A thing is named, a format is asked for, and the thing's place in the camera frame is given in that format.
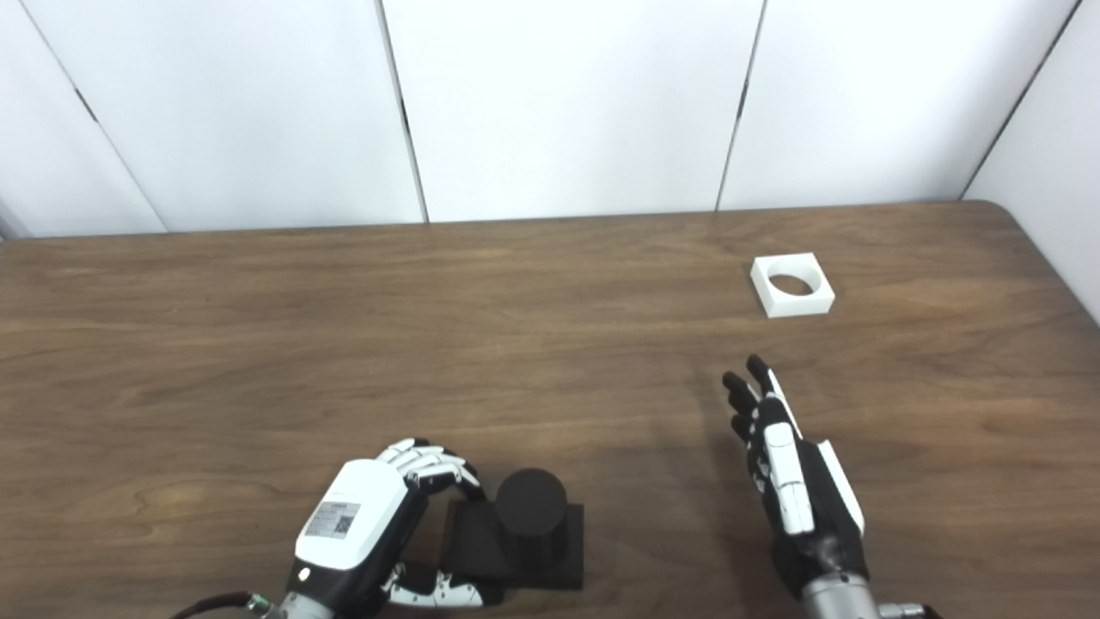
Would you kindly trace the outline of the white and black right hand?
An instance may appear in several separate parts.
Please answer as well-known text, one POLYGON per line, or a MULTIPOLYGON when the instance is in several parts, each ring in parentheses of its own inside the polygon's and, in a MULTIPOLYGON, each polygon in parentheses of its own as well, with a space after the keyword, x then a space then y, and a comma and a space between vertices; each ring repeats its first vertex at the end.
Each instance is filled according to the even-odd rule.
POLYGON ((734 371, 723 387, 732 431, 743 442, 748 475, 773 529, 773 566, 794 598, 832 573, 870 578, 864 550, 864 509, 828 440, 803 436, 776 372, 759 355, 734 371))

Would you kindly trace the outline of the white and black left hand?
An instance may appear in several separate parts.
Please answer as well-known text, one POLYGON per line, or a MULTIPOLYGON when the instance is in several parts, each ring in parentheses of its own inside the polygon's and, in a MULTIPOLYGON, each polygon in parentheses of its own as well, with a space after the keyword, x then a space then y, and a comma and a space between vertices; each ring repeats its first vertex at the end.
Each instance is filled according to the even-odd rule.
POLYGON ((479 471, 452 450, 405 438, 343 463, 295 541, 283 618, 373 618, 386 606, 482 608, 505 592, 402 560, 435 494, 486 498, 479 471))

